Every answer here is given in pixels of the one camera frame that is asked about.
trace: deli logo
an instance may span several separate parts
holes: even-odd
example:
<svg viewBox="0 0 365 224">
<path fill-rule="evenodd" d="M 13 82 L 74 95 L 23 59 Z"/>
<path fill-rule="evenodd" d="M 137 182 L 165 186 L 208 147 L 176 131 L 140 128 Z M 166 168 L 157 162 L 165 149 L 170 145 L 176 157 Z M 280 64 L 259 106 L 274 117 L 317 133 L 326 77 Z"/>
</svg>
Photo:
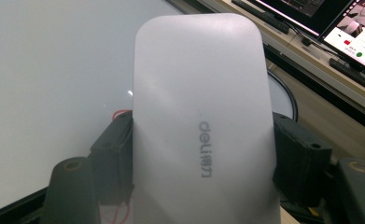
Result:
<svg viewBox="0 0 365 224">
<path fill-rule="evenodd" d="M 202 178 L 212 176 L 212 150 L 211 150 L 211 129 L 208 122 L 201 122 L 199 124 L 200 130 L 200 159 L 202 166 Z"/>
</svg>

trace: computer screen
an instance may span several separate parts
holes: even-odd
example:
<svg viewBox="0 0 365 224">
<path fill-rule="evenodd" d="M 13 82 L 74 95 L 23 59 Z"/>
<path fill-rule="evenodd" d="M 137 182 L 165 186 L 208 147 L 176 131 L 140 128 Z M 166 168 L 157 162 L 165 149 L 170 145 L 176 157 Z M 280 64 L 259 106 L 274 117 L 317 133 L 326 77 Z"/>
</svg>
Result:
<svg viewBox="0 0 365 224">
<path fill-rule="evenodd" d="M 321 39 L 365 70 L 365 0 L 351 2 Z"/>
<path fill-rule="evenodd" d="M 319 38 L 351 0 L 248 0 L 313 38 Z"/>
</svg>

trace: power bank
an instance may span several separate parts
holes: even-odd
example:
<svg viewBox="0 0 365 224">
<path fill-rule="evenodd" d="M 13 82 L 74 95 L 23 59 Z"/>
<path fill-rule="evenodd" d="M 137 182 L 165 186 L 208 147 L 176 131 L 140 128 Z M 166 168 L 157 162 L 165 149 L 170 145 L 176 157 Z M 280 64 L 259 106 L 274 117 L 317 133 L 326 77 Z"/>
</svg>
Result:
<svg viewBox="0 0 365 224">
<path fill-rule="evenodd" d="M 165 16 L 137 33 L 133 219 L 279 223 L 260 32 L 236 14 Z"/>
</svg>

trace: white screen area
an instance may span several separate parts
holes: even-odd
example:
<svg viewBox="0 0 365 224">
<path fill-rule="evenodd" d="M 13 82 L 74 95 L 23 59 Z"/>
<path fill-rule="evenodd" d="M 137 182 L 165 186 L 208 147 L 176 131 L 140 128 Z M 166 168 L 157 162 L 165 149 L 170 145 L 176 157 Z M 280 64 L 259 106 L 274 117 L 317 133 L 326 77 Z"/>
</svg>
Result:
<svg viewBox="0 0 365 224">
<path fill-rule="evenodd" d="M 325 41 L 365 65 L 365 0 L 357 0 Z"/>
</svg>

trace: white rectangular device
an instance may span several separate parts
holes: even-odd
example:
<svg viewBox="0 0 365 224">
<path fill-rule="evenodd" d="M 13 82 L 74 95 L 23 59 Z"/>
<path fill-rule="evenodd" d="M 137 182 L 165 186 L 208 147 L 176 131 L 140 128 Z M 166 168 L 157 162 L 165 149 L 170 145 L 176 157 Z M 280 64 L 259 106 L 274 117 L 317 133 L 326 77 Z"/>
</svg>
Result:
<svg viewBox="0 0 365 224">
<path fill-rule="evenodd" d="M 135 224 L 280 223 L 260 32 L 236 14 L 145 23 L 135 40 Z"/>
</svg>

